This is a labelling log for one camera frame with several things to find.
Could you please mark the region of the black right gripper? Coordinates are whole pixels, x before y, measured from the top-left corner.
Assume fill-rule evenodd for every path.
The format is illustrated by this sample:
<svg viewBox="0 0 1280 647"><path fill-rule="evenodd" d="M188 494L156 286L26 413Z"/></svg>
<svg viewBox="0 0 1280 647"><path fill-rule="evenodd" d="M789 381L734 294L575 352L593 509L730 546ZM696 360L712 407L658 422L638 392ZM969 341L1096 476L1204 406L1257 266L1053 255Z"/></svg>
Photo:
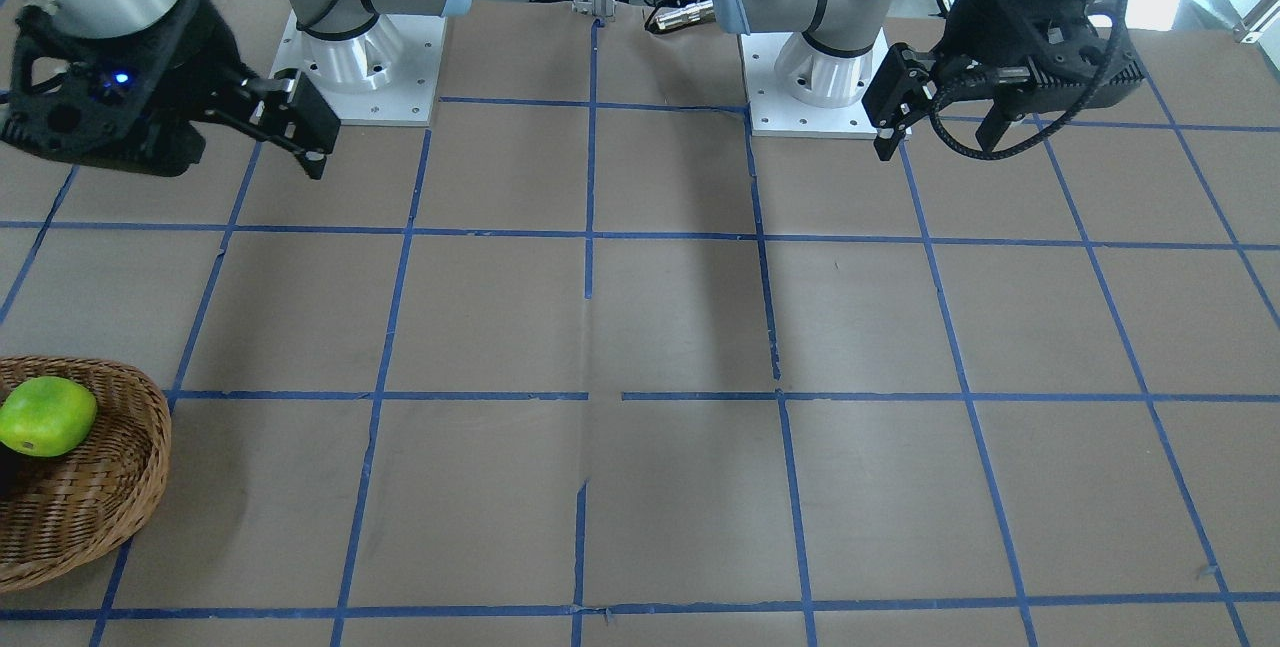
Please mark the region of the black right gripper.
<svg viewBox="0 0 1280 647"><path fill-rule="evenodd" d="M50 161L178 177L220 124L289 152L321 179L340 118L297 69L269 78L241 59L212 0L178 0L148 28L115 38L60 31L24 5L17 18L3 141Z"/></svg>

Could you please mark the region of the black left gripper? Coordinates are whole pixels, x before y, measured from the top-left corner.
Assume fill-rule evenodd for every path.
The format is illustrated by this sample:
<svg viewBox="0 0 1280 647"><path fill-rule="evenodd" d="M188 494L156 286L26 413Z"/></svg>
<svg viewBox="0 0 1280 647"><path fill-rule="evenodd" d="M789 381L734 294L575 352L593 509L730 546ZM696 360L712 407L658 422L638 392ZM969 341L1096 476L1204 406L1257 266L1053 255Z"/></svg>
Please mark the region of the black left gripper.
<svg viewBox="0 0 1280 647"><path fill-rule="evenodd" d="M878 159L890 161L929 113L955 152L1019 154L1082 111L1116 106L1147 78L1126 26L1129 1L954 0L933 50L890 45L861 97ZM1007 129L1030 113L1053 120L1005 147Z"/></svg>

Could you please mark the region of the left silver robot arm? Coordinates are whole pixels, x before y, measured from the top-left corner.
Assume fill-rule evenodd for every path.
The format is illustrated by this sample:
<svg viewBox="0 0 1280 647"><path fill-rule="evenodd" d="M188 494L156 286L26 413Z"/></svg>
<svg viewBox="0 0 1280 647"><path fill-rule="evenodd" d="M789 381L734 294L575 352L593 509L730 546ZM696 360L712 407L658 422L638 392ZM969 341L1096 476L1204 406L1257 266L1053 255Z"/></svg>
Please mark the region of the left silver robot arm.
<svg viewBox="0 0 1280 647"><path fill-rule="evenodd" d="M925 119L950 150L982 161L1025 152L1146 82L1129 1L954 0L933 47L895 44L873 76L827 88L824 77L865 65L892 0L712 0L727 33L788 36L777 74L796 99L859 100L879 159Z"/></svg>

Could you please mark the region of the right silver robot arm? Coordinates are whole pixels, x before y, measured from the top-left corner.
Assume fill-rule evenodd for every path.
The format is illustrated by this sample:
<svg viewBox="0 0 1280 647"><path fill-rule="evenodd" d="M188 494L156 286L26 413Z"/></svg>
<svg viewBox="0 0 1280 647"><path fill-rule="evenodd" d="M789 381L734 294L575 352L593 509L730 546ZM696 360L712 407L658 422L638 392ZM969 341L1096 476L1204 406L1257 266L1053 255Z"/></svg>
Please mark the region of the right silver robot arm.
<svg viewBox="0 0 1280 647"><path fill-rule="evenodd" d="M26 0L15 17L3 142L78 167L178 177L198 123L276 146L320 179L352 111L344 95L419 88L407 27L472 0L289 0L298 53L270 76L243 61L212 0Z"/></svg>

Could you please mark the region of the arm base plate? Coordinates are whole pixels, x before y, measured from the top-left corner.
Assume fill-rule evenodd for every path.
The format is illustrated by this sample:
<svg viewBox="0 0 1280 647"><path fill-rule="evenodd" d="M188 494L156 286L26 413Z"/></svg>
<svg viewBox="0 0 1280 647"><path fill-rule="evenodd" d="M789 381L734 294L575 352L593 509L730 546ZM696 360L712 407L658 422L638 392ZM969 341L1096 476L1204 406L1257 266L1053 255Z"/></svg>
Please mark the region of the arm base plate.
<svg viewBox="0 0 1280 647"><path fill-rule="evenodd" d="M869 53L837 58L799 33L739 36L742 77L756 136L873 140L881 128L861 104L888 44L878 33Z"/></svg>
<svg viewBox="0 0 1280 647"><path fill-rule="evenodd" d="M308 76L343 126L429 127L449 20L380 15L346 41L300 32L289 15L271 70Z"/></svg>

